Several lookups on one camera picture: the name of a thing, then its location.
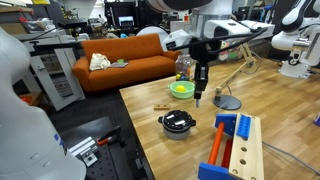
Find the white working robot arm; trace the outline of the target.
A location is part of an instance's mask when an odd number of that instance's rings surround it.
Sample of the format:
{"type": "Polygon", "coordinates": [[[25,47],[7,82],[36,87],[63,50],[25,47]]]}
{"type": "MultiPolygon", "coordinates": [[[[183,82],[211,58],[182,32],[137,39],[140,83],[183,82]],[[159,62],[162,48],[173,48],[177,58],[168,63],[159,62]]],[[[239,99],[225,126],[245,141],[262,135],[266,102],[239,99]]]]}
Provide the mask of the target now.
{"type": "Polygon", "coordinates": [[[204,91],[208,82],[208,63],[235,46],[252,40],[267,27],[249,28],[231,18],[233,0],[146,0],[159,12],[191,11],[188,32],[176,30],[161,43],[163,50],[187,49],[197,61],[195,90],[204,91]]]}

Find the white robot arm near side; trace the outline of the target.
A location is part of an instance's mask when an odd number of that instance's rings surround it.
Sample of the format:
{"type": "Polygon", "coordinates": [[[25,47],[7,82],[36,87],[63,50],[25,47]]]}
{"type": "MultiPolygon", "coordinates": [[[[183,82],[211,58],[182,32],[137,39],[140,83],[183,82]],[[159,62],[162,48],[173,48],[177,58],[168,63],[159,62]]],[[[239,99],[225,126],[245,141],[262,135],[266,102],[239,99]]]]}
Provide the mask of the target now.
{"type": "Polygon", "coordinates": [[[44,110],[13,89],[30,61],[25,45],[0,29],[0,180],[84,180],[86,166],[68,151],[44,110]]]}

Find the white robot arm far side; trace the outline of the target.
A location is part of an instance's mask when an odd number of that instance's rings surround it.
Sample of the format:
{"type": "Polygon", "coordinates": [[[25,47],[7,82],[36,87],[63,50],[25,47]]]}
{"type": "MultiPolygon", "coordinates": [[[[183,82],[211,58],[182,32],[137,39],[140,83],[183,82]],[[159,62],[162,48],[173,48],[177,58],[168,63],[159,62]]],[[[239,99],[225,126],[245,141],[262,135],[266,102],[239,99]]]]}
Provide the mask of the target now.
{"type": "Polygon", "coordinates": [[[289,51],[279,72],[287,77],[307,79],[320,62],[320,16],[305,17],[312,0],[297,0],[280,23],[271,41],[275,49],[289,51]]]}

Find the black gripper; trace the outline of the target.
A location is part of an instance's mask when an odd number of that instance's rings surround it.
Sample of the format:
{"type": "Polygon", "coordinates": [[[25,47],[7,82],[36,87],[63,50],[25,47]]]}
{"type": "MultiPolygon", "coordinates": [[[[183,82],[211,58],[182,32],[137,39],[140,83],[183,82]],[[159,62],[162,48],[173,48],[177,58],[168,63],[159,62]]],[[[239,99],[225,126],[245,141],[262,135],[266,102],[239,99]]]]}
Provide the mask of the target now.
{"type": "Polygon", "coordinates": [[[200,44],[198,38],[192,38],[191,43],[194,45],[189,48],[189,53],[191,58],[197,61],[194,99],[196,108],[198,108],[200,106],[202,92],[205,90],[208,83],[208,63],[217,59],[217,54],[212,54],[212,51],[219,50],[221,42],[215,40],[209,43],[200,44]]]}

